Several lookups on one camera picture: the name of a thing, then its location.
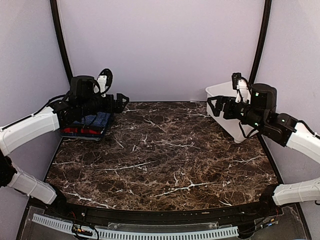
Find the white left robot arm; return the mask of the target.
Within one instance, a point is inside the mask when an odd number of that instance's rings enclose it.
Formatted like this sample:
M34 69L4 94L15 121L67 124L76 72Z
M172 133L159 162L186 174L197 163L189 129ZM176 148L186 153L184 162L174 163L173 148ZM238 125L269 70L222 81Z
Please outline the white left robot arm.
M98 78L88 75L73 77L66 94L50 99L40 110L0 128L0 185L51 205L60 218L67 218L70 206L59 199L59 191L23 171L9 158L18 147L49 132L66 128L75 121L99 112L121 113L129 103L122 93L108 94L113 81L106 69Z

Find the blue checked long sleeve shirt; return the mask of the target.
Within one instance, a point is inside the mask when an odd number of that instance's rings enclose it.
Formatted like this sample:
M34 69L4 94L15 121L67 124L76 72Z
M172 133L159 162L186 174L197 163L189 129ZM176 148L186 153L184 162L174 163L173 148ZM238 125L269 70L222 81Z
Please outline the blue checked long sleeve shirt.
M79 123L84 127L104 128L109 124L112 117L112 113L98 112L93 115L84 116Z

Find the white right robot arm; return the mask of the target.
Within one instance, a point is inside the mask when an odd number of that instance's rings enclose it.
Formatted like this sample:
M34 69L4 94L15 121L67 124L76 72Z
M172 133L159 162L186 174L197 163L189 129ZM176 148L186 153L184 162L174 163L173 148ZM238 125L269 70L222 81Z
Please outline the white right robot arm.
M277 113L277 90L255 83L248 90L245 81L209 86L208 113L240 143L251 134L264 135L275 143L320 161L320 137L307 124L286 113Z

